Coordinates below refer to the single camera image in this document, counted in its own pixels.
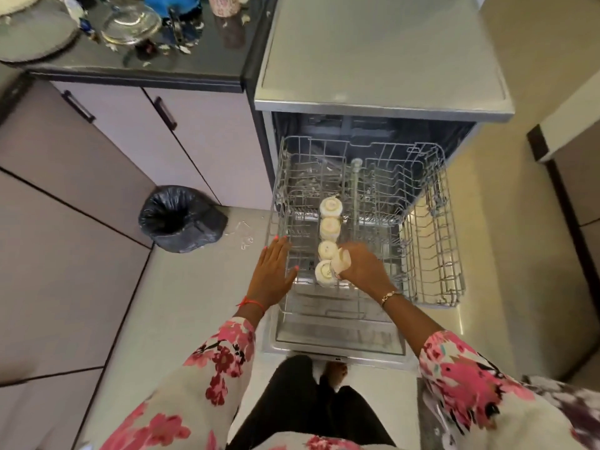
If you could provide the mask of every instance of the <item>dishwasher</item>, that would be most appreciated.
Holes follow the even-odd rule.
[[[475,0],[278,0],[254,94],[275,172],[267,240],[292,242],[292,289],[263,349],[378,367],[417,359],[381,306],[321,287],[319,204],[343,204],[404,297],[456,307],[466,287],[446,166],[513,104]]]

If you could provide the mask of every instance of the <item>foot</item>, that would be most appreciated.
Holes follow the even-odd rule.
[[[323,375],[327,378],[329,385],[336,389],[348,375],[348,366],[341,362],[327,362]]]

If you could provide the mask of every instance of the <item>dishwasher rack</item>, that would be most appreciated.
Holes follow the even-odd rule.
[[[378,303],[341,281],[321,287],[319,204],[337,196],[344,206],[339,243],[365,242],[383,260],[394,285],[425,307],[453,307],[464,282],[450,205],[445,157],[433,143],[371,143],[282,139],[267,240],[287,235],[286,269],[297,278],[280,302],[285,315],[391,323]]]

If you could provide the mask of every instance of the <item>gold bracelet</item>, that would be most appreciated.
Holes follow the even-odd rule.
[[[381,300],[381,307],[383,308],[383,305],[385,304],[386,301],[388,301],[388,298],[390,298],[392,295],[402,295],[400,292],[398,292],[397,290],[394,290],[393,292],[389,292],[387,293],[384,297],[383,300]]]

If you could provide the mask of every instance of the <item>dishwasher top panel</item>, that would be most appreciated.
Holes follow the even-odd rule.
[[[258,110],[505,122],[476,0],[278,0]]]

